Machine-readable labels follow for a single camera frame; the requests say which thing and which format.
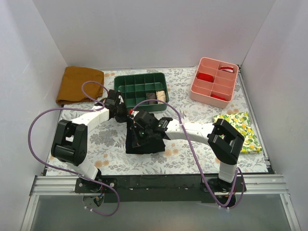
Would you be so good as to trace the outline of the black underwear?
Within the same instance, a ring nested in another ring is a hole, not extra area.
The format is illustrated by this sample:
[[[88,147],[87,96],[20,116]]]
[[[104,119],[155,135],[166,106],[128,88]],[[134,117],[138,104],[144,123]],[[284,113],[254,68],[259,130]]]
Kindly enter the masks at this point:
[[[163,152],[165,144],[162,139],[150,138],[145,144],[137,145],[137,136],[134,134],[133,120],[127,120],[126,154],[154,154]]]

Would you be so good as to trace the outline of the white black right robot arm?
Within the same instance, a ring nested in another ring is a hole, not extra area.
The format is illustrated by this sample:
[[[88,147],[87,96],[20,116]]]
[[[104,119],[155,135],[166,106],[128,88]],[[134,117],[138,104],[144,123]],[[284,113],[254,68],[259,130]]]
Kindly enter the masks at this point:
[[[220,161],[218,179],[212,183],[223,191],[235,186],[235,171],[244,144],[243,135],[227,120],[214,123],[182,124],[170,117],[153,114],[134,116],[127,121],[126,153],[154,154],[165,151],[165,140],[186,140],[208,145]]]

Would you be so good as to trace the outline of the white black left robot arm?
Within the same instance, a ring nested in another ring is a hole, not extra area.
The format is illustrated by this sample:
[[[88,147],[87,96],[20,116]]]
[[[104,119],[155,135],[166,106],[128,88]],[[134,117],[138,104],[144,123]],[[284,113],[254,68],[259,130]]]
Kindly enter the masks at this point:
[[[66,163],[77,174],[88,178],[86,187],[93,193],[102,188],[101,173],[87,157],[88,134],[100,124],[114,118],[124,123],[128,118],[126,106],[94,106],[89,112],[73,120],[59,121],[51,147],[51,155]]]

